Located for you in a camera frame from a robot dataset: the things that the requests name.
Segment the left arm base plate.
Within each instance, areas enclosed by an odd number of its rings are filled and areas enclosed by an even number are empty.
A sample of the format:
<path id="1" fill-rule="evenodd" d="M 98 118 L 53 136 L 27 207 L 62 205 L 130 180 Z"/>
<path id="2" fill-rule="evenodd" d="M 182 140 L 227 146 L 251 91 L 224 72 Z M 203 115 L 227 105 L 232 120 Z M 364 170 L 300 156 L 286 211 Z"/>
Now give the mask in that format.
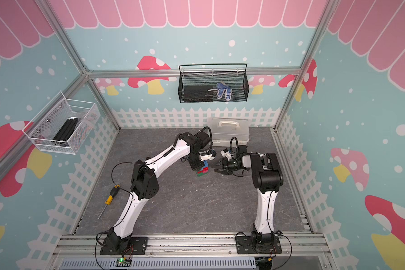
<path id="1" fill-rule="evenodd" d="M 101 255 L 145 255 L 147 237 L 119 237 L 108 236 L 102 243 Z"/>

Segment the large blue lego brick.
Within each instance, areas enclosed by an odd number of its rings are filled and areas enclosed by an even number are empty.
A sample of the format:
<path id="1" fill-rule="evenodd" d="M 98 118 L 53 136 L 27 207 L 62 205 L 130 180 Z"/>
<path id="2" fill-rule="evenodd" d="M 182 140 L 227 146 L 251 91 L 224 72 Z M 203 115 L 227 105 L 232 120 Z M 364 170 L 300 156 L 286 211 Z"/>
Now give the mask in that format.
<path id="1" fill-rule="evenodd" d="M 201 170 L 204 171 L 204 170 L 206 170 L 207 168 L 208 168 L 208 161 L 205 160 L 205 161 L 204 161 L 204 166 L 203 166 L 203 168 L 202 168 Z"/>

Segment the red lego brick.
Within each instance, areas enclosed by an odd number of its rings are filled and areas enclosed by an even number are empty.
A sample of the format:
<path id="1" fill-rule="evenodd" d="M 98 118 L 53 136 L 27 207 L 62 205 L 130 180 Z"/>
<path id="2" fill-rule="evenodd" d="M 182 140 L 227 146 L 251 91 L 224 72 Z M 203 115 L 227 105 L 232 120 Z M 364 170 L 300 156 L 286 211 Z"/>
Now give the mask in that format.
<path id="1" fill-rule="evenodd" d="M 199 174 L 206 174 L 206 173 L 208 173 L 208 168 L 205 168 L 204 170 L 198 172 L 198 175 Z"/>

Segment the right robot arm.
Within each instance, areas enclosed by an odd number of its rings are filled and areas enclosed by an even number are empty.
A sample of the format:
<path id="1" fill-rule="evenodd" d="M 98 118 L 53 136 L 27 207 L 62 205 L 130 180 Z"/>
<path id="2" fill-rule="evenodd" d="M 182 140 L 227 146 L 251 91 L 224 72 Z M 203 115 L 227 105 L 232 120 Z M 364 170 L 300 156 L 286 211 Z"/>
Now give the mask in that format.
<path id="1" fill-rule="evenodd" d="M 257 191 L 257 213 L 249 234 L 238 232 L 235 235 L 238 254 L 269 254 L 270 257 L 282 253 L 280 236 L 273 223 L 277 195 L 284 184 L 281 166 L 275 153 L 248 152 L 246 145 L 240 145 L 236 137 L 229 141 L 229 148 L 221 152 L 220 161 L 213 167 L 218 174 L 243 177 L 237 171 L 250 172 L 253 186 Z"/>

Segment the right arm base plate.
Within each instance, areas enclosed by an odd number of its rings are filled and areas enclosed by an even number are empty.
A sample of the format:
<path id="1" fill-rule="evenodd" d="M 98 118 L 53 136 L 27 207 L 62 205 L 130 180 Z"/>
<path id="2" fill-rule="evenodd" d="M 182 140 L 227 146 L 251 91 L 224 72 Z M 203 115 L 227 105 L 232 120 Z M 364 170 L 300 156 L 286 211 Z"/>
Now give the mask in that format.
<path id="1" fill-rule="evenodd" d="M 278 237 L 271 234 L 235 236 L 237 254 L 282 254 L 282 248 Z"/>

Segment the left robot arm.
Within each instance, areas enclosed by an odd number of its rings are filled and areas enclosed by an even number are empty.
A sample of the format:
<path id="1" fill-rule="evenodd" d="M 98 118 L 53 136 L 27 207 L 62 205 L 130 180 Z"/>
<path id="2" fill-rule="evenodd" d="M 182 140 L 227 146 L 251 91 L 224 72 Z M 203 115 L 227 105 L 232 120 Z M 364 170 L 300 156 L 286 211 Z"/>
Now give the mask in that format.
<path id="1" fill-rule="evenodd" d="M 189 162 L 193 171 L 200 172 L 205 162 L 216 156 L 209 127 L 196 134 L 180 133 L 174 143 L 157 156 L 133 163 L 129 199 L 118 221 L 110 229 L 96 236 L 101 255 L 125 256 L 133 252 L 132 234 L 144 206 L 159 192 L 158 177 L 178 160 Z"/>

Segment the green lego brick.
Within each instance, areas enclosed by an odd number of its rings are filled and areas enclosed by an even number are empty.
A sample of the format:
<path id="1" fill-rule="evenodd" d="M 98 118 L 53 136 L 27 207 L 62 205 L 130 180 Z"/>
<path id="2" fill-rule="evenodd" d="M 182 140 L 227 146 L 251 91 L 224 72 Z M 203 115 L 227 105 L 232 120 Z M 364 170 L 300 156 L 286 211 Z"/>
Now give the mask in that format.
<path id="1" fill-rule="evenodd" d="M 197 173 L 197 176 L 198 176 L 198 177 L 201 177 L 201 176 L 204 176 L 204 175 L 207 175 L 207 174 L 208 174 L 208 172 L 205 172 L 205 173 L 204 173 L 204 172 L 201 172 L 201 173 Z"/>

